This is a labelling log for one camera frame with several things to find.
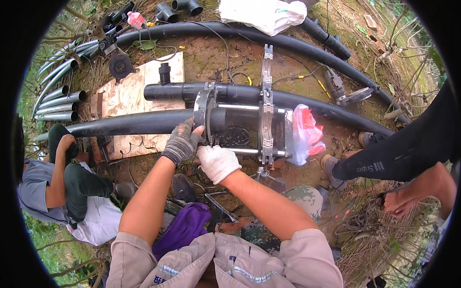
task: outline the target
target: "hand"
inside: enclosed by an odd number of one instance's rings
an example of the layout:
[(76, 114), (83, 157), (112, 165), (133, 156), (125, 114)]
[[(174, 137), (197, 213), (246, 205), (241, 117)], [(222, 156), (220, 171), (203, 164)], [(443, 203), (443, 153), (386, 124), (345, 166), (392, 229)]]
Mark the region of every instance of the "hand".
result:
[(193, 124), (192, 118), (179, 124), (171, 133), (170, 139), (166, 142), (162, 156), (173, 161), (176, 166), (192, 156), (201, 139), (204, 127), (197, 127), (191, 134)]
[(56, 148), (56, 154), (65, 154), (72, 143), (77, 144), (77, 141), (75, 140), (75, 137), (72, 136), (72, 134), (66, 134), (62, 136), (61, 140), (59, 141), (58, 148)]
[(229, 149), (219, 146), (201, 146), (197, 150), (197, 157), (200, 159), (201, 169), (216, 185), (226, 178), (230, 173), (241, 169), (235, 153)]

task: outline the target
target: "black leggings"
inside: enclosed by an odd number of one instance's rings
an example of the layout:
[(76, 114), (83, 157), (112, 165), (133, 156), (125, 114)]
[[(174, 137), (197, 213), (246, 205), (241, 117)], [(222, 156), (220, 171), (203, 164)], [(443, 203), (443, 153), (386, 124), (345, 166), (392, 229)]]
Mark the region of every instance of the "black leggings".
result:
[[(62, 136), (70, 134), (62, 125), (55, 124), (48, 132), (48, 146), (50, 163), (56, 160), (56, 149)], [(65, 152), (65, 205), (67, 214), (75, 222), (79, 223), (85, 219), (87, 211), (87, 197), (100, 196), (108, 198), (113, 191), (112, 181), (96, 174), (93, 174), (71, 160), (78, 155), (78, 147), (71, 144)]]
[(366, 177), (406, 182), (437, 162), (454, 163), (461, 149), (456, 100), (446, 82), (420, 117), (391, 137), (338, 161), (333, 176), (340, 180)]

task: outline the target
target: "plywood board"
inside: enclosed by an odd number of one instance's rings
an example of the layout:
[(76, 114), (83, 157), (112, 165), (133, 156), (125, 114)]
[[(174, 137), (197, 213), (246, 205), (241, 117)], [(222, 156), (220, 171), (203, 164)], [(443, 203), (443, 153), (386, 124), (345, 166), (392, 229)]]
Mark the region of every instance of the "plywood board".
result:
[[(162, 57), (160, 60), (169, 57), (171, 55)], [(171, 67), (171, 82), (184, 82), (183, 52), (178, 52), (175, 57), (165, 62), (168, 62)], [(96, 100), (98, 96), (101, 97), (102, 95), (100, 111), (102, 115), (100, 117), (105, 118), (149, 111), (184, 109), (185, 104), (181, 100), (146, 101), (144, 99), (144, 87), (148, 84), (157, 84), (160, 82), (159, 67), (161, 63), (159, 61), (147, 62), (137, 67), (139, 72), (129, 74), (120, 81), (120, 84), (115, 85), (115, 79), (112, 79), (98, 89), (92, 99)], [(114, 136), (113, 146), (112, 143), (107, 145), (109, 159), (121, 159), (122, 155), (126, 158), (163, 151), (169, 137), (169, 135)], [(95, 152), (95, 161), (102, 160), (99, 151)]]

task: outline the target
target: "dirt ground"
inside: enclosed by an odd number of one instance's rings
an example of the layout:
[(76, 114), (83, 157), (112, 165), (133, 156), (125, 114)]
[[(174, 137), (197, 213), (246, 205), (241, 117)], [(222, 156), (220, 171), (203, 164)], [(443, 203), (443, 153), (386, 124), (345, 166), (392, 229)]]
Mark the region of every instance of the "dirt ground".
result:
[[(144, 1), (138, 7), (138, 10), (140, 10), (145, 18), (153, 19), (153, 7), (158, 2), (159, 1), (150, 1), (146, 4), (146, 1)], [(189, 19), (187, 15), (181, 13), (181, 19), (195, 21), (218, 19), (214, 11), (215, 7), (217, 7), (216, 1), (205, 0), (199, 2), (204, 5), (204, 12), (199, 15), (198, 18)], [(395, 18), (391, 15), (390, 11), (377, 11), (377, 8), (370, 7), (368, 5), (368, 1), (365, 0), (331, 0), (328, 20), (329, 31), (332, 35), (340, 35), (341, 41), (352, 52), (352, 56), (347, 61), (349, 64), (368, 75), (371, 79), (375, 80), (389, 95), (390, 91), (388, 83), (392, 83), (395, 87), (396, 93), (398, 93), (403, 88), (403, 85), (408, 81), (412, 72), (416, 69), (419, 64), (419, 60), (416, 58), (405, 60), (391, 56), (385, 63), (376, 63), (376, 58), (379, 54), (377, 53), (375, 45), (370, 40), (367, 40), (365, 35), (361, 34), (361, 32), (359, 32), (355, 27), (356, 25), (366, 26), (363, 14), (371, 14), (379, 25), (378, 35), (383, 35), (383, 39), (389, 38), (390, 30), (395, 22)], [(318, 18), (319, 23), (323, 27), (326, 27), (326, 3), (322, 1), (317, 4), (309, 11), (308, 16), (311, 18)], [(300, 28), (293, 27), (285, 33), (323, 48)], [(230, 51), (229, 66), (231, 67), (231, 74), (243, 72), (251, 78), (254, 86), (258, 85), (260, 83), (260, 68), (263, 47), (253, 44), (245, 39), (226, 39), (226, 42)], [(226, 48), (222, 40), (219, 38), (208, 36), (172, 37), (169, 39), (160, 39), (157, 43), (163, 46), (174, 45), (176, 47), (185, 47), (185, 49), (179, 49), (179, 51), (184, 52), (185, 81), (229, 81), (228, 75), (225, 72)], [(131, 57), (134, 66), (150, 61), (150, 58), (146, 55), (145, 51), (138, 50), (135, 47), (123, 47), (123, 49)], [(320, 65), (319, 63), (302, 55), (292, 54), (288, 51), (282, 52), (296, 57), (298, 60), (307, 65), (310, 70), (313, 70)], [(155, 50), (155, 56), (157, 58), (169, 53), (171, 53), (171, 49), (167, 51), (162, 48), (157, 48)], [(326, 68), (323, 67), (314, 73), (316, 78), (324, 85), (325, 80), (323, 72), (325, 70)], [(291, 57), (275, 53), (272, 64), (272, 75), (274, 80), (285, 76), (300, 76), (307, 74), (309, 74), (309, 71), (301, 63), (299, 63), (299, 61), (296, 61)], [(346, 94), (362, 88), (347, 77), (341, 77), (344, 81)], [(72, 75), (70, 79), (67, 78), (65, 81), (71, 82), (73, 90), (85, 89), (94, 92), (98, 87), (102, 86), (110, 79), (111, 76), (108, 72), (108, 61), (99, 57), (92, 61), (91, 67), (87, 64), (82, 71), (77, 72)], [(242, 74), (235, 75), (234, 80), (237, 84), (248, 85), (248, 80)], [(426, 75), (426, 73), (423, 73), (417, 84), (419, 91), (432, 91), (433, 87), (434, 82), (432, 78), (429, 75)], [(303, 79), (282, 80), (273, 85), (273, 89), (299, 94), (331, 103), (331, 100), (327, 97), (317, 80), (312, 76), (305, 77)], [(82, 106), (80, 112), (82, 120), (89, 119), (88, 109), (89, 105)], [(348, 107), (348, 109), (385, 125), (392, 130), (399, 128), (396, 127), (395, 123), (383, 120), (383, 115), (387, 106), (374, 96), (363, 102), (352, 104)], [(357, 136), (360, 131), (351, 127), (345, 127), (341, 125), (341, 123), (330, 122), (319, 115), (315, 115), (315, 119), (320, 125), (324, 126), (324, 136), (321, 140), (326, 144), (326, 151), (309, 157), (307, 163), (301, 167), (286, 162), (279, 168), (271, 171), (271, 176), (282, 177), (286, 181), (288, 189), (305, 183), (314, 187), (319, 184), (328, 187), (329, 181), (326, 174), (320, 167), (320, 160), (322, 157), (328, 153), (338, 159), (341, 159), (345, 152), (361, 149), (357, 140)], [(133, 181), (137, 185), (140, 185), (155, 164), (158, 157), (159, 155), (157, 154), (150, 154), (132, 157), (128, 160), (110, 166), (107, 164), (99, 164), (96, 171), (98, 174), (114, 179), (116, 182), (130, 181), (132, 177)], [(252, 175), (256, 172), (257, 163), (255, 159), (239, 156), (239, 160), (243, 165), (243, 170), (248, 175)], [(204, 180), (206, 177), (200, 177), (202, 179), (202, 181), (200, 181), (197, 177), (197, 173), (199, 172), (197, 172), (196, 169), (196, 164), (188, 162), (185, 165), (182, 165), (177, 172), (185, 172), (190, 176), (192, 181), (197, 184), (195, 185), (197, 194), (203, 193), (202, 187), (205, 190), (210, 191), (222, 189), (219, 185), (214, 186), (212, 183), (208, 183)], [(335, 192), (334, 189), (330, 189), (331, 193), (329, 199), (332, 203), (332, 208), (331, 211), (324, 211), (322, 213), (322, 220), (320, 222), (321, 228), (327, 235), (330, 244), (341, 247), (346, 239), (344, 237), (338, 237), (334, 233), (339, 224), (343, 223), (344, 220), (350, 215), (353, 215), (354, 212), (360, 210), (366, 203), (367, 199), (372, 196), (376, 196), (380, 192), (386, 191), (390, 187), (393, 187), (394, 184), (395, 183), (390, 181), (376, 181), (359, 178), (349, 181), (347, 188), (342, 192)], [(363, 200), (357, 201), (354, 206), (349, 207), (350, 213), (345, 215), (345, 207), (347, 207), (348, 203), (356, 196), (363, 198)], [(252, 215), (251, 211), (249, 211), (241, 201), (231, 194), (216, 195), (215, 199), (226, 209), (236, 213), (238, 216)]]

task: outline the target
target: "plastic bag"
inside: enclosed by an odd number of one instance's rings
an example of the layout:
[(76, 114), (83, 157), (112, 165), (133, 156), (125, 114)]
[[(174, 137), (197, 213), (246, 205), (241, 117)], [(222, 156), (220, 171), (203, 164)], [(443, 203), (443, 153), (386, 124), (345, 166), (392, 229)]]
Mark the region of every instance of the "plastic bag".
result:
[(306, 5), (300, 1), (221, 0), (218, 11), (223, 23), (242, 22), (269, 36), (301, 24), (307, 16)]
[(304, 165), (309, 155), (318, 154), (326, 150), (322, 141), (323, 126), (316, 125), (311, 109), (299, 104), (293, 111), (293, 157), (289, 162), (298, 166)]

